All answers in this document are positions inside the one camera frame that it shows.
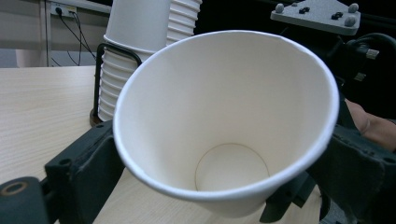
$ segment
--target table surface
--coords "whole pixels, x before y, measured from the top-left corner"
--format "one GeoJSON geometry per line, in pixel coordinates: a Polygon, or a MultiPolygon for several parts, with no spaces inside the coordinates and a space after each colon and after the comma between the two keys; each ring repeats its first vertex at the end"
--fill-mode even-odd
{"type": "MultiPolygon", "coordinates": [[[[94,66],[0,69],[0,184],[45,177],[44,164],[90,128],[94,66]]],[[[277,223],[318,224],[320,194],[277,223]]],[[[262,210],[224,218],[149,189],[128,171],[94,223],[260,223],[262,210]]]]}

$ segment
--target power outlet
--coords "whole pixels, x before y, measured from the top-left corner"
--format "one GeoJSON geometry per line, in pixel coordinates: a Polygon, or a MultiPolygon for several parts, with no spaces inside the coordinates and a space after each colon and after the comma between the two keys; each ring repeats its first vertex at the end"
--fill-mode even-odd
{"type": "Polygon", "coordinates": [[[63,17],[72,17],[72,18],[74,18],[73,12],[77,13],[77,8],[76,7],[72,7],[72,6],[68,6],[68,5],[63,5],[63,4],[52,2],[50,4],[50,14],[58,16],[58,12],[56,11],[56,8],[59,8],[62,11],[62,16],[63,17]]]}

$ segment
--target cup bottom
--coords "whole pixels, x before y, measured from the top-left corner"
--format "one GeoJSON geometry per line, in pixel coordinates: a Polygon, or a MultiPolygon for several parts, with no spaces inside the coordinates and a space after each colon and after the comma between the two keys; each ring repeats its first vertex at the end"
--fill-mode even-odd
{"type": "Polygon", "coordinates": [[[201,158],[195,171],[195,186],[198,191],[235,189],[269,176],[265,161],[256,151],[239,144],[223,144],[201,158]]]}

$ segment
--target stacked cups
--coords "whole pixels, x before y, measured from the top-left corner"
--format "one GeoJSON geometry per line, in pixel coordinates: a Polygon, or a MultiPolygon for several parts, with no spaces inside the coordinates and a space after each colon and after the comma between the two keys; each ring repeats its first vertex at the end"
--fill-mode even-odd
{"type": "Polygon", "coordinates": [[[172,0],[166,45],[193,35],[202,0],[172,0]]]}
{"type": "MultiPolygon", "coordinates": [[[[142,62],[166,46],[171,0],[115,0],[104,39],[136,53],[142,62]]],[[[102,56],[98,117],[113,118],[120,91],[137,68],[135,60],[110,49],[102,56]]]]}

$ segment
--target stack of paper cups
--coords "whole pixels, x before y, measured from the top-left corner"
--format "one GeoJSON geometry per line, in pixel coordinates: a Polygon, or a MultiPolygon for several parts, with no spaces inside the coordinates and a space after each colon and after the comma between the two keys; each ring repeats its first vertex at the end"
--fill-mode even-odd
{"type": "MultiPolygon", "coordinates": [[[[132,50],[142,62],[166,46],[171,0],[114,0],[104,39],[132,50]]],[[[98,117],[113,118],[123,85],[137,68],[135,60],[105,49],[102,56],[98,117]]]]}
{"type": "Polygon", "coordinates": [[[202,0],[172,0],[166,45],[194,35],[202,0]]]}

